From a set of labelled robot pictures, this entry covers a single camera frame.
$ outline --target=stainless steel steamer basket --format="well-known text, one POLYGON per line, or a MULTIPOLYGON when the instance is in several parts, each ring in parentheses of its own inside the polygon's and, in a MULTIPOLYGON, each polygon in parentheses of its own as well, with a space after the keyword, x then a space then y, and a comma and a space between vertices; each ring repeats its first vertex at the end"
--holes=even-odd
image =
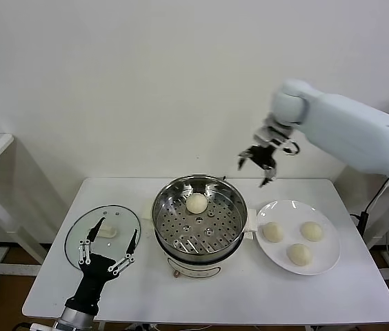
POLYGON ((239 191, 221 179, 194 174, 175 179, 157 195, 152 220, 161 247, 184 263, 208 265, 231 255, 243 239, 247 207, 239 191), (186 199, 201 193, 207 209, 193 214, 186 199))

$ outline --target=pot lid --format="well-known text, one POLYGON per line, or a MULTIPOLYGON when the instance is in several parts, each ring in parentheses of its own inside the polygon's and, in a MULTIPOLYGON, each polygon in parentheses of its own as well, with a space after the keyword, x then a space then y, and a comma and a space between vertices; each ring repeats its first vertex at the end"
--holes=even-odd
POLYGON ((120 205, 104 205, 81 216, 69 230, 64 251, 69 263, 79 269, 79 241, 86 239, 91 228, 103 218, 98 235, 92 243, 92 253, 118 261, 137 230, 136 246, 141 236, 141 224, 136 214, 120 205))

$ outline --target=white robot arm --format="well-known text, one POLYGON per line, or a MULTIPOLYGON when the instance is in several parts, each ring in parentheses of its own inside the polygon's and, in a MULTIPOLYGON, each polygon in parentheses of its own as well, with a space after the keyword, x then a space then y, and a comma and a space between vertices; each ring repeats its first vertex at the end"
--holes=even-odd
POLYGON ((239 155, 239 168, 252 159, 265 171, 262 185, 271 181, 276 173, 272 154, 299 152, 289 138, 293 128, 354 169, 389 176, 389 114, 298 80, 286 81, 274 95, 272 112, 254 136, 258 145, 239 155))

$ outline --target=white plate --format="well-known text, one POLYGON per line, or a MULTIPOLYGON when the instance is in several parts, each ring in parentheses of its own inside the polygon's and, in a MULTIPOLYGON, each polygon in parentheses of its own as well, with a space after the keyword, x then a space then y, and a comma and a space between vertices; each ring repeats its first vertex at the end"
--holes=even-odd
POLYGON ((263 207, 257 214, 256 238, 270 259, 295 274, 322 274, 331 270, 340 258, 339 234, 330 220, 313 207, 294 200, 273 201, 263 207), (301 235, 300 226, 308 221, 322 227, 322 240, 312 242, 301 235), (269 222, 277 222, 282 226, 283 240, 280 243, 272 243, 263 235, 261 227, 269 222), (311 264, 301 267, 291 262, 286 250, 295 243, 302 243, 311 249, 311 264))

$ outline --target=floor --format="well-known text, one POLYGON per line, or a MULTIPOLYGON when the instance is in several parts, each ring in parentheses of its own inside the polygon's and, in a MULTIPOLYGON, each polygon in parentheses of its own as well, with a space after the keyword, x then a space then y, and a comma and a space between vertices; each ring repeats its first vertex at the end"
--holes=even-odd
MULTIPOLYGON (((379 268, 386 267, 386 262, 381 258, 379 252, 372 252, 372 256, 379 266, 379 268)), ((21 248, 11 248, 7 254, 4 263, 27 263, 37 264, 35 260, 30 257, 21 248)), ((9 330, 20 322, 36 322, 45 325, 52 325, 52 320, 46 319, 31 319, 25 317, 21 313, 21 307, 24 300, 29 293, 30 287, 34 282, 32 277, 17 277, 17 276, 0 276, 0 330, 9 330)), ((128 324, 124 323, 107 323, 105 330, 116 331, 124 329, 128 324)), ((160 331, 177 331, 188 328, 199 328, 199 325, 159 325, 160 331)), ((209 328, 212 331, 257 331, 252 326, 215 326, 209 328)), ((260 327, 260 331, 303 331, 304 328, 300 326, 290 327, 260 327)), ((389 324, 374 324, 374 325, 360 325, 356 329, 360 331, 387 331, 389 324)))

